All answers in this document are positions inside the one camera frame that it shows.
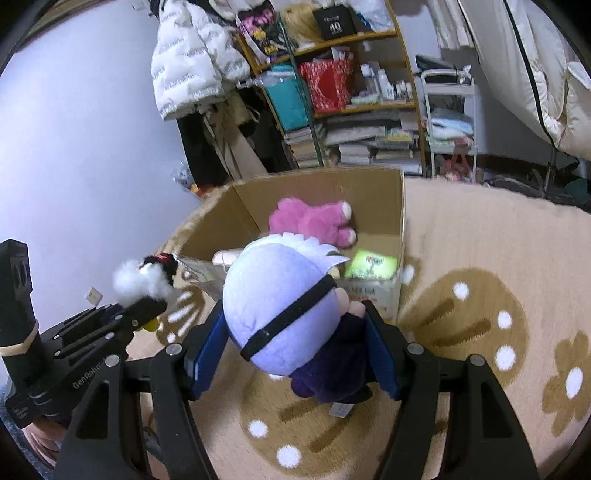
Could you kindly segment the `white fluffy penguin plush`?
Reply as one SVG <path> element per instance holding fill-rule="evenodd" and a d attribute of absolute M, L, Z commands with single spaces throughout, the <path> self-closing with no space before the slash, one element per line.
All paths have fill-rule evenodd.
<path fill-rule="evenodd" d="M 174 286 L 178 262 L 169 253 L 149 255 L 142 261 L 127 260 L 113 274 L 116 302 L 134 321 L 135 329 L 155 332 L 158 317 L 179 296 Z"/>

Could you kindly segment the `white-haired blindfolded plush doll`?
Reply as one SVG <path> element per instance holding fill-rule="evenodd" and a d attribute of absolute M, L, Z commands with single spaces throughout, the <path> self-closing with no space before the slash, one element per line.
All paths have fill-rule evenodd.
<path fill-rule="evenodd" d="M 346 263 L 335 246 L 301 234 L 249 243 L 226 273 L 222 310 L 242 358 L 287 377 L 298 397 L 346 418 L 372 397 L 366 307 L 332 271 Z"/>

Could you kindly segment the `beige deer-pattern fluffy rug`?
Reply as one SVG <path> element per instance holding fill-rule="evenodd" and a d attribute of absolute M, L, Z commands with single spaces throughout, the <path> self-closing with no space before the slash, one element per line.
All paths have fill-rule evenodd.
<path fill-rule="evenodd" d="M 392 315 L 433 353 L 483 355 L 542 477 L 586 479 L 590 446 L 590 216 L 504 189 L 355 169 L 259 179 L 206 199 L 166 242 L 208 260 L 263 235 L 280 199 L 344 200 L 361 248 L 401 259 Z M 398 404 L 387 394 L 335 419 L 226 347 L 191 407 L 222 479 L 370 479 Z"/>

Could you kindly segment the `green card packet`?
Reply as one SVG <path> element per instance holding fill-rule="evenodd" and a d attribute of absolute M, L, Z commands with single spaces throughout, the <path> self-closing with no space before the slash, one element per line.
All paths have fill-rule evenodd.
<path fill-rule="evenodd" d="M 345 277 L 369 280 L 389 280 L 398 271 L 396 257 L 382 255 L 369 250 L 356 251 L 353 260 L 346 267 Z"/>

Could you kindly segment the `brown cardboard box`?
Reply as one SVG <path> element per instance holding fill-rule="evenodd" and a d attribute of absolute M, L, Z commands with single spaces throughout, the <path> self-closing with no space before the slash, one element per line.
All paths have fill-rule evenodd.
<path fill-rule="evenodd" d="M 301 233 L 348 257 L 360 251 L 404 264 L 405 181 L 397 169 L 318 168 L 259 177 L 209 195 L 169 246 L 211 261 L 271 233 Z"/>

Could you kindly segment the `pink plush toy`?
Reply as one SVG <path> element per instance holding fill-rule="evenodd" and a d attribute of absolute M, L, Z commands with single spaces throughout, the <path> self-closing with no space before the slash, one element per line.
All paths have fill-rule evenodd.
<path fill-rule="evenodd" d="M 352 216 L 353 209 L 346 201 L 311 206 L 301 199 L 283 198 L 270 214 L 269 232 L 301 234 L 346 249 L 356 243 L 356 231 L 349 224 Z"/>

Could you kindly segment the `stack of books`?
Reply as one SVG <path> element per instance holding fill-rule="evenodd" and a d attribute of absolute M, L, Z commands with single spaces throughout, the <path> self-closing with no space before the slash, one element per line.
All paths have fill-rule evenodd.
<path fill-rule="evenodd" d="M 411 176 L 423 174 L 424 148 L 412 110 L 329 115 L 314 126 L 287 132 L 283 141 L 300 169 L 377 166 Z"/>

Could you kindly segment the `white puffer jacket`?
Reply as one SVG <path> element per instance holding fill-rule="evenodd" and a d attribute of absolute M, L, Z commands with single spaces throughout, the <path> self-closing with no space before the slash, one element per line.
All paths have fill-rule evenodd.
<path fill-rule="evenodd" d="M 150 73 L 162 120 L 178 120 L 221 102 L 250 67 L 228 30 L 188 1 L 158 3 Z"/>

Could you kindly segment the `white utility cart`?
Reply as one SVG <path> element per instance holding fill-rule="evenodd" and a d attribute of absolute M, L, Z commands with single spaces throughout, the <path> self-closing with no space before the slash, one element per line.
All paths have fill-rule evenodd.
<path fill-rule="evenodd" d="M 419 79 L 431 176 L 474 183 L 478 134 L 472 67 L 428 69 Z"/>

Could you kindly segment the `red patterned gift bag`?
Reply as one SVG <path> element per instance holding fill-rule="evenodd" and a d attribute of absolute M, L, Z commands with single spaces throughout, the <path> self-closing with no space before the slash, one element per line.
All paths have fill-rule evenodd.
<path fill-rule="evenodd" d="M 315 113 L 341 111 L 353 93 L 355 64 L 351 59 L 315 60 L 300 65 L 301 78 L 308 86 Z"/>

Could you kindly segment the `wooden bookshelf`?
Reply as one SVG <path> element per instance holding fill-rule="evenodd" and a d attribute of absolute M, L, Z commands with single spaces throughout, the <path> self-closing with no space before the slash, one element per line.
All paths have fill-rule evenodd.
<path fill-rule="evenodd" d="M 334 5 L 349 8 L 358 30 L 355 35 L 334 40 L 322 39 L 312 12 Z M 252 69 L 253 82 L 262 89 L 264 99 L 270 105 L 286 150 L 283 136 L 287 132 L 281 128 L 264 87 L 266 72 L 280 64 L 294 68 L 310 127 L 329 115 L 381 109 L 414 111 L 418 117 L 424 148 L 422 175 L 425 174 L 425 134 L 421 102 L 416 92 L 410 56 L 390 2 L 240 1 L 235 5 L 235 25 L 238 27 L 240 48 Z M 317 114 L 311 104 L 308 86 L 301 78 L 300 65 L 315 60 L 342 59 L 351 59 L 355 64 L 351 101 L 341 111 Z M 288 151 L 287 158 L 294 165 Z"/>

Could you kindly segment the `black box marked 40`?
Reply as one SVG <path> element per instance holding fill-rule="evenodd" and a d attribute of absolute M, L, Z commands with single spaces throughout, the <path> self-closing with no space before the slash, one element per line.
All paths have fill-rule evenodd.
<path fill-rule="evenodd" d="M 318 8 L 312 12 L 322 39 L 334 40 L 350 35 L 355 35 L 358 30 L 353 22 L 352 13 L 345 5 L 334 5 Z"/>

